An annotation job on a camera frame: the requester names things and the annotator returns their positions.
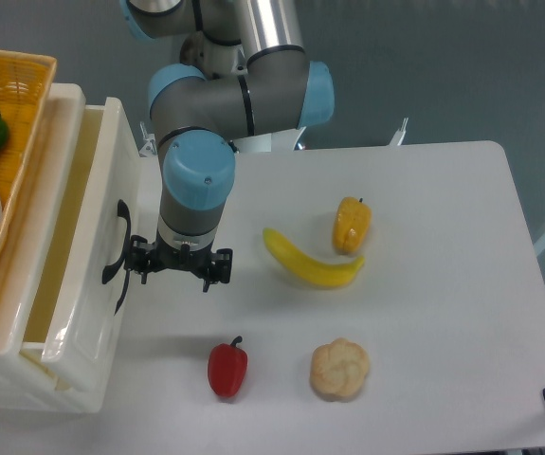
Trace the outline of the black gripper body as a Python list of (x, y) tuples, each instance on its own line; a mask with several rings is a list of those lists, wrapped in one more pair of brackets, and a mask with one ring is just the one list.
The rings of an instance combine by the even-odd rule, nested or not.
[(179, 270), (201, 280), (210, 276), (216, 283), (229, 283), (233, 250), (222, 248), (213, 251), (215, 234), (216, 229), (198, 236), (159, 230), (153, 243), (139, 235), (127, 234), (123, 244), (123, 268), (138, 276), (144, 270), (149, 274), (167, 269)]

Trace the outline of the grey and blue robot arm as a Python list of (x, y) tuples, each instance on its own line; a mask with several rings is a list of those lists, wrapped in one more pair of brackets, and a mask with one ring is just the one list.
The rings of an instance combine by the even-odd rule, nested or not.
[(327, 122), (335, 110), (331, 73), (308, 59), (292, 1), (124, 1), (120, 7), (141, 39), (189, 33), (237, 50), (239, 58), (224, 70), (201, 55), (153, 74), (148, 110), (162, 178), (156, 236), (127, 234), (102, 278), (170, 269), (207, 286), (227, 283), (233, 253), (213, 242), (234, 183), (231, 144)]

